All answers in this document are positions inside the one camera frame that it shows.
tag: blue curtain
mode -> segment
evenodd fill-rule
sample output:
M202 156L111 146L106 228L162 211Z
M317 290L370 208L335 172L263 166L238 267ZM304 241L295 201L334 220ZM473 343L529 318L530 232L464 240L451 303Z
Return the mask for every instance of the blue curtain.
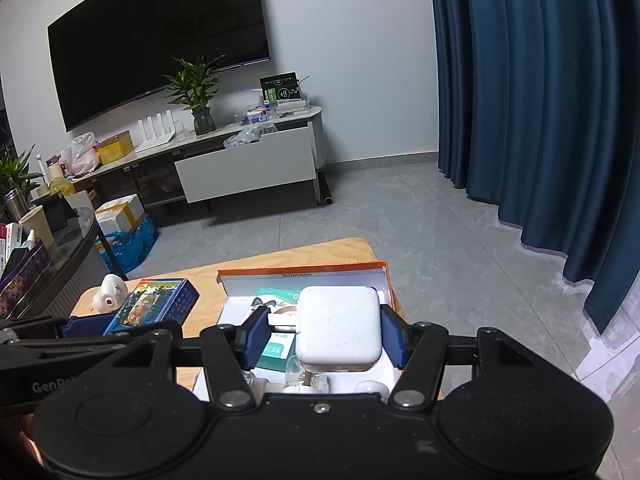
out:
M640 0L433 0L439 168L594 280L600 332L640 269Z

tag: blue plastic bag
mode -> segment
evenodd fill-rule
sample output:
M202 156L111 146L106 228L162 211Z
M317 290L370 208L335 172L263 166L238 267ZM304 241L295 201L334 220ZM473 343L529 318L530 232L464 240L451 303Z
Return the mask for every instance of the blue plastic bag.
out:
M145 214L132 233L109 233L105 236L122 270L129 272L145 261L158 240L158 230L149 215ZM100 250L100 254L109 272L114 274L115 269L104 249Z

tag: potted plant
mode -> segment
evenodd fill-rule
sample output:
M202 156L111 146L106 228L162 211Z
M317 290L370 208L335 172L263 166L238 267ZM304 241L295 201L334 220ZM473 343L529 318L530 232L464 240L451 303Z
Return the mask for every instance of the potted plant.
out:
M196 135L208 134L216 129L216 123L211 117L207 104L218 92L220 79L215 75L216 70L212 66L215 61L206 61L200 56L195 62L190 63L184 59L174 57L182 70L176 75L164 76L169 80L167 90L171 91L174 100L171 104L186 105L185 110L193 113L193 127Z
M42 176L40 173L29 173L29 157L34 146L35 144L29 153L22 152L19 156L9 152L0 155L0 199L17 187L27 202L31 201L31 191L38 187L38 184L32 181ZM1 217L5 218L4 200L0 200L0 212Z

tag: drawer front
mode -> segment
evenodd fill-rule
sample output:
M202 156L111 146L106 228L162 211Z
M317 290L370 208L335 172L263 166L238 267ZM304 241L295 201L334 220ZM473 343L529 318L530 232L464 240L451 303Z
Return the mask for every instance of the drawer front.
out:
M188 202L316 177L308 128L263 135L259 142L178 160Z

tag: baseboard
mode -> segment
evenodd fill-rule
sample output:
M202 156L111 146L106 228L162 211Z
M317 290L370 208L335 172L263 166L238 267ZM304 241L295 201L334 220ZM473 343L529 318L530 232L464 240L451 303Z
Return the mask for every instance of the baseboard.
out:
M324 170L327 173L345 173L347 171L388 168L389 166L420 164L422 162L434 162L436 160L438 160L438 152L408 153L407 155L377 156L375 158L361 158L360 160L331 162L326 165Z

